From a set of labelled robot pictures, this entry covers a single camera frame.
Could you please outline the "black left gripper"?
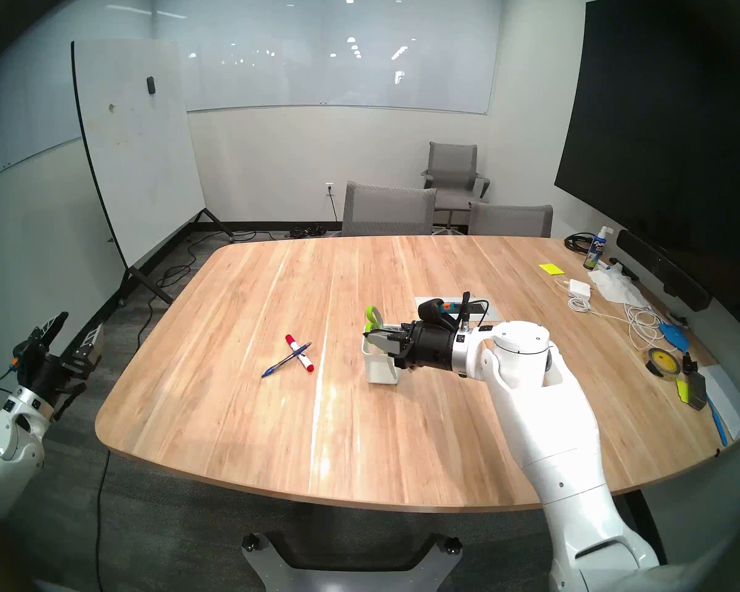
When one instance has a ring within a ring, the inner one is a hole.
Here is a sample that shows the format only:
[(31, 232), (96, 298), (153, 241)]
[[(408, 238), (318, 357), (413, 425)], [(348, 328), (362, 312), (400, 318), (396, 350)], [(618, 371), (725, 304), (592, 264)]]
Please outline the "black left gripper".
[[(68, 312), (58, 313), (42, 327), (34, 328), (34, 338), (43, 346), (50, 346), (67, 319)], [(87, 375), (96, 369), (102, 358), (103, 341), (101, 323), (85, 335), (75, 357), (60, 358), (43, 347), (18, 347), (18, 385), (36, 394), (37, 400), (53, 407), (51, 418), (59, 421), (63, 412), (86, 390)], [(61, 396), (67, 396), (67, 399), (55, 409)]]

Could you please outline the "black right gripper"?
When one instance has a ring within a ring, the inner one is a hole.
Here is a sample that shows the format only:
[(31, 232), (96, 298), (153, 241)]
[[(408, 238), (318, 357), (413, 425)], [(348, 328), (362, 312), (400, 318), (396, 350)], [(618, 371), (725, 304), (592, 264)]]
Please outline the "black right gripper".
[(376, 347), (387, 347), (396, 369), (429, 367), (468, 376), (470, 330), (445, 328), (423, 320), (402, 323), (401, 331), (372, 329), (363, 335)]

